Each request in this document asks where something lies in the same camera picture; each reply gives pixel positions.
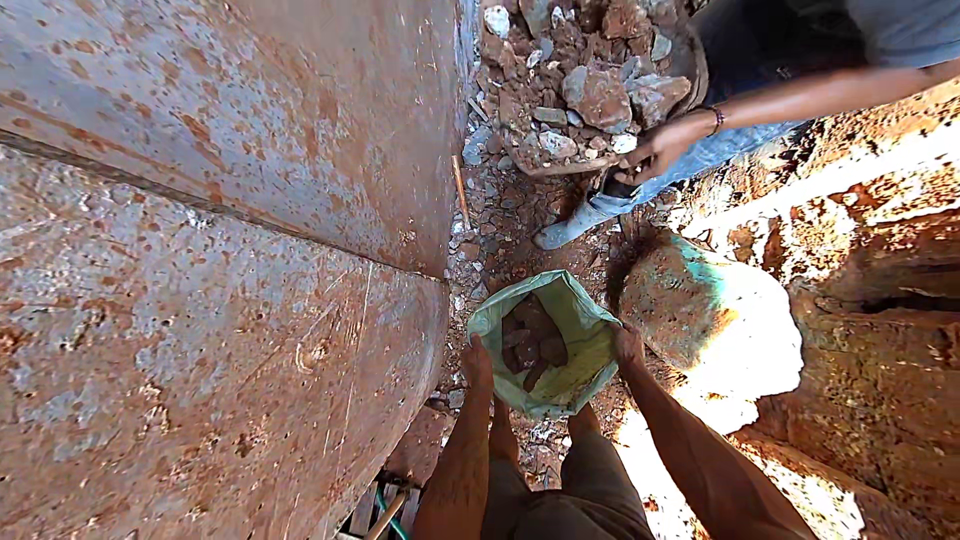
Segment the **gray shirt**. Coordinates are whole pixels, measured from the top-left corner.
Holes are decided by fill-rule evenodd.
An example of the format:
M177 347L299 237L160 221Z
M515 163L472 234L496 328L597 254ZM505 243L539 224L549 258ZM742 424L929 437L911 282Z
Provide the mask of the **gray shirt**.
M845 13L859 29L867 61L927 67L960 58L960 0L786 0L805 17Z

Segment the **shorts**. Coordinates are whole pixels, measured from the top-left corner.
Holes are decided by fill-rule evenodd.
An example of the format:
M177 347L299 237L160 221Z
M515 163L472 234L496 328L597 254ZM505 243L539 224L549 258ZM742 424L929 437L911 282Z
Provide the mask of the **shorts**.
M516 464L505 459L490 463L490 486L481 538L510 538L516 524L527 510L541 498L562 495L592 508L603 507L615 515L620 529L641 528L633 535L649 537L650 529L643 514L643 503L613 444L603 435L590 432L570 447L561 467L561 489L532 491ZM602 519L596 520L603 526Z

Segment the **wrist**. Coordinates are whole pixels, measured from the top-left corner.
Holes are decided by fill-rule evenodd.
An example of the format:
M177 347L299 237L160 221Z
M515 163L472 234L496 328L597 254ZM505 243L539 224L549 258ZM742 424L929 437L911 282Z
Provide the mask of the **wrist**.
M692 110L682 120L698 140L719 131L717 114L710 109Z

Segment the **dark pants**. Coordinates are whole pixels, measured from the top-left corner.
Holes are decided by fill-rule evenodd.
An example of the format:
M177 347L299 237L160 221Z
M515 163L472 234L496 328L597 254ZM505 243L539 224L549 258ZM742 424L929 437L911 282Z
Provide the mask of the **dark pants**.
M510 538L517 527L522 527L524 518L531 516L536 506L551 497L564 498L565 507L582 510L597 526L612 532L613 537L653 538L640 496L627 476L620 456L613 444L600 433L585 433L573 443L561 467L560 477L561 489L535 492L527 486L515 463L505 459L492 460L481 538Z

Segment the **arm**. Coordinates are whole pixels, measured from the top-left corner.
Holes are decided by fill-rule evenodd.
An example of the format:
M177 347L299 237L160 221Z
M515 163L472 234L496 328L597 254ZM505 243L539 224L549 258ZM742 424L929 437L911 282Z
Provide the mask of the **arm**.
M721 130L807 120L847 110L891 103L932 88L960 75L960 59L915 69L862 67L801 77L733 97L717 105L726 120ZM655 130L645 144L631 152L623 165L644 164L635 183L666 171L690 144L713 133L716 116L696 110Z
M710 537L815 540L790 501L749 459L660 388L644 366L639 333L618 326L613 331L620 376L647 420L663 465Z
M480 538L490 475L487 431L493 371L480 337L473 335L470 344L463 354L470 390L420 503L413 530L418 540Z

